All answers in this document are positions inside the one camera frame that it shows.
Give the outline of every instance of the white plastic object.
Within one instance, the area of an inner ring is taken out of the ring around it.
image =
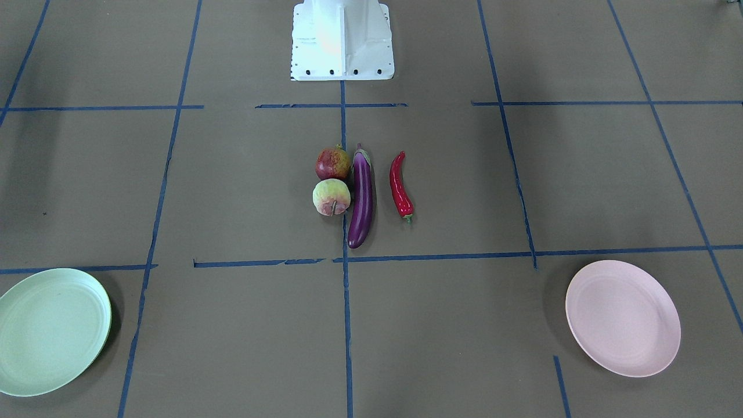
[[[294,7],[291,79],[388,80],[389,8],[378,0],[305,0]]]
[[[671,297],[650,274],[622,261],[602,260],[580,269],[568,287],[565,313],[583,351],[622,376],[663,371],[681,344]]]
[[[0,298],[0,392],[35,396],[78,377],[111,329],[111,302],[91,275],[51,269]]]

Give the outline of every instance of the plate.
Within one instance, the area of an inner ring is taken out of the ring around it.
[[[681,345],[681,322],[666,290],[650,274],[616,260],[575,274],[565,313],[583,351],[610,371],[647,377],[668,367]]]
[[[111,329],[111,302],[91,275],[51,269],[0,298],[0,391],[36,396],[78,377]]]

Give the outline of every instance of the white metal bracket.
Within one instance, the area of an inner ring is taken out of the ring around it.
[[[305,0],[294,7],[291,79],[388,80],[389,8],[378,0]]]

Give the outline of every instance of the pink plate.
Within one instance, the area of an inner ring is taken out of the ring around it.
[[[580,269],[568,287],[565,313],[583,351],[622,376],[663,371],[681,344],[671,297],[650,274],[622,261]]]

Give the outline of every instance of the eggplant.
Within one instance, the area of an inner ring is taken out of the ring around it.
[[[374,189],[372,188],[372,160],[361,148],[354,152],[354,211],[348,227],[348,246],[359,248],[364,243],[374,216]]]

